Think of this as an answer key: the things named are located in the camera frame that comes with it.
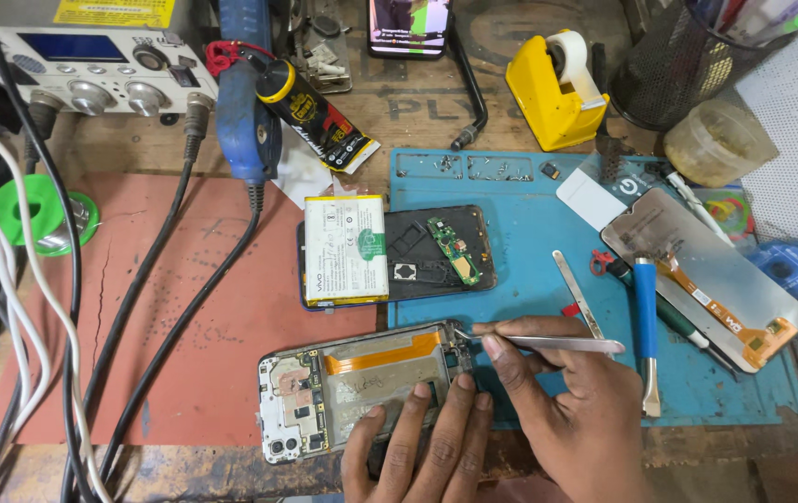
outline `red string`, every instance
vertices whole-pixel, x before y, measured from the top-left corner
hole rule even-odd
[[[230,68],[235,61],[240,59],[236,50],[237,46],[244,46],[259,51],[271,59],[277,59],[274,57],[274,54],[268,52],[265,48],[260,48],[253,44],[248,44],[239,40],[216,40],[210,42],[209,45],[206,46],[206,70],[208,70],[213,77],[218,77],[223,70]]]

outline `smartphone screen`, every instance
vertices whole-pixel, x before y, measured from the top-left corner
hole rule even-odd
[[[376,54],[445,52],[451,0],[368,0],[368,47]]]

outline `qr code label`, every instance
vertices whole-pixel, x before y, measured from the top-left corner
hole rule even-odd
[[[706,307],[706,304],[713,302],[713,299],[707,297],[706,294],[701,292],[699,289],[694,290],[694,293],[692,293],[691,295],[694,296],[694,298],[698,303],[703,304],[703,307]]]

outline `blue esd mat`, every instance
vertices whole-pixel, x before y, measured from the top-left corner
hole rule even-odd
[[[634,292],[610,274],[597,277],[589,272],[591,251],[609,249],[598,233],[555,195],[557,187],[586,159],[576,154],[394,149],[391,211],[479,205],[487,223],[498,286],[484,292],[390,303],[390,328],[446,318],[459,319],[470,328],[474,321],[561,314],[561,308],[573,303],[573,298],[551,257],[554,250],[560,250],[605,337],[628,348],[616,360],[634,367]],[[656,161],[656,157],[626,159],[626,173],[606,187],[622,202],[631,204],[652,184],[663,186],[643,173],[643,163]],[[546,162],[561,172],[557,180],[541,172]],[[596,169],[594,160],[589,163],[583,166],[586,172]],[[737,383],[690,341],[661,322],[660,327],[657,367],[662,417],[644,420],[645,426],[777,423],[782,420],[776,413],[778,406],[788,406],[798,414],[798,372],[789,352],[773,357],[755,375],[741,373]],[[519,428],[516,412],[488,356],[481,346],[472,351],[477,383],[494,396],[494,427]],[[566,389],[560,374],[541,374],[538,379],[549,394]]]

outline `hand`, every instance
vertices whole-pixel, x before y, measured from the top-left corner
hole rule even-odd
[[[368,476],[367,460],[386,411],[375,406],[355,423],[340,467],[346,503],[473,501],[492,426],[492,396],[477,393],[471,374],[455,378],[415,471],[417,440],[429,403],[430,387],[417,383],[396,422],[378,483]]]
[[[524,357],[497,336],[592,337],[578,319],[524,316],[476,323],[473,333],[505,385],[542,468],[576,503],[648,500],[641,471],[639,375],[602,353],[537,350]],[[563,372],[570,389],[554,398],[539,372]]]

